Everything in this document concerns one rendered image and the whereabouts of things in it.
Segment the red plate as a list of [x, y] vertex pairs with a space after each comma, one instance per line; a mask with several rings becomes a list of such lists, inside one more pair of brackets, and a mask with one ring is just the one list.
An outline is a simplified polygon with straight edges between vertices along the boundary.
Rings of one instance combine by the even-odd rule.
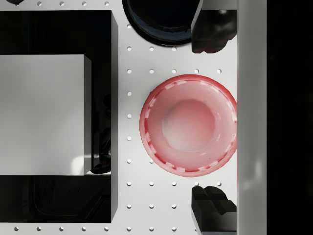
[[237, 103], [209, 77], [175, 76], [150, 92], [139, 130], [147, 154], [162, 169], [182, 177], [207, 175], [237, 149]]

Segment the black plate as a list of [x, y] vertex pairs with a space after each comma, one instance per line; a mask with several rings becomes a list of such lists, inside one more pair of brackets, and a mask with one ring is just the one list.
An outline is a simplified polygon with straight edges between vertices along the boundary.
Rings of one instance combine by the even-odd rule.
[[145, 40], [162, 46], [191, 42], [191, 23], [200, 0], [122, 0], [125, 15]]

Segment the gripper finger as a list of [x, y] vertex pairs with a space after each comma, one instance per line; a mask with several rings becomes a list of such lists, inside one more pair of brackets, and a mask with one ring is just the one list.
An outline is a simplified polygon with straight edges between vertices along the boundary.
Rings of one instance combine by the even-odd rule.
[[191, 195], [193, 220], [200, 233], [237, 231], [237, 207], [221, 189], [194, 186]]
[[200, 10], [192, 24], [192, 52], [217, 53], [236, 35], [236, 10]]

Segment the black stove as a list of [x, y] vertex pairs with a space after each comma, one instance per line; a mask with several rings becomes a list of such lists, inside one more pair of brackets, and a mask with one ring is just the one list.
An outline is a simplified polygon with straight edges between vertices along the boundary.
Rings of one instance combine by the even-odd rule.
[[0, 10], [0, 223], [111, 223], [111, 11]]

